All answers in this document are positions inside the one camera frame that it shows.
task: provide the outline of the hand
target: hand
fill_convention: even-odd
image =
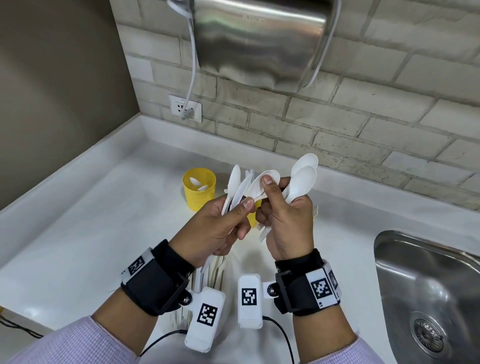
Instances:
[[[169,245],[195,268],[201,267],[211,254],[227,255],[237,239],[250,231],[247,215],[255,212],[251,197],[222,216],[226,195],[208,201],[173,237]]]
[[[301,196],[288,205],[280,188],[286,187],[290,177],[280,179],[279,185],[270,176],[262,177],[268,197],[257,210],[256,219],[271,226],[267,247],[275,260],[287,260],[310,254],[313,250],[313,203]]]

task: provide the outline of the backsplash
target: backsplash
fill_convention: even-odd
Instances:
[[[184,18],[162,0],[110,0],[142,113],[480,209],[480,0],[344,0],[316,83],[297,95],[197,74],[185,96]]]

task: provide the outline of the white countertop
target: white countertop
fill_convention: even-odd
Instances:
[[[93,165],[92,158],[98,161],[105,145],[112,143],[115,149],[108,149],[105,158],[111,163]],[[176,143],[197,154],[175,148]],[[226,162],[285,175],[294,161],[143,116],[126,124],[0,212],[0,231],[7,232],[1,243],[9,244],[0,249],[0,289],[8,292],[1,295],[0,305],[53,329],[91,314],[119,286],[120,272],[132,258],[173,237],[193,215],[183,195],[184,172],[211,169],[220,193],[232,168]],[[315,245],[334,269],[343,292],[341,306],[352,327],[387,364],[394,364],[373,256],[375,237],[399,230],[480,255],[480,243],[473,238],[479,236],[480,215],[340,172],[321,167],[318,172],[321,184],[310,193],[320,211],[314,222]],[[355,185],[358,198],[350,188],[339,192],[342,184]],[[336,192],[325,192],[332,185]],[[259,231],[252,230],[232,253],[242,273],[273,280],[273,260],[258,237]],[[272,302],[266,314],[277,319],[294,342],[289,317],[276,312]],[[160,320],[151,341],[164,327]],[[232,312],[224,332],[226,339],[208,355],[217,362],[289,363],[283,337],[269,323],[262,330],[240,330]]]

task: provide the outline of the sink drain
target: sink drain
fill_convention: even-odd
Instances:
[[[433,358],[443,358],[450,353],[448,337],[443,327],[432,317],[414,312],[410,317],[410,332],[418,346]]]
[[[431,352],[441,352],[444,348],[444,339],[436,327],[427,320],[418,318],[413,322],[413,333],[420,344]]]

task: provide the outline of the yellow mesh container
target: yellow mesh container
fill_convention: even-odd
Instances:
[[[208,184],[208,189],[205,191],[197,191],[199,187],[190,181],[190,177],[195,178],[202,186]],[[187,198],[187,205],[190,210],[197,212],[208,201],[213,200],[215,198],[215,185],[216,177],[211,170],[207,168],[194,168],[187,171],[183,175],[183,189],[185,190],[185,197]]]
[[[261,205],[262,205],[262,200],[259,200],[259,201],[255,202],[255,207],[256,208],[259,208]],[[252,212],[251,214],[248,214],[247,217],[248,217],[248,221],[250,222],[250,226],[252,228],[254,228],[255,226],[258,225],[258,221],[255,220],[255,213],[254,212]]]

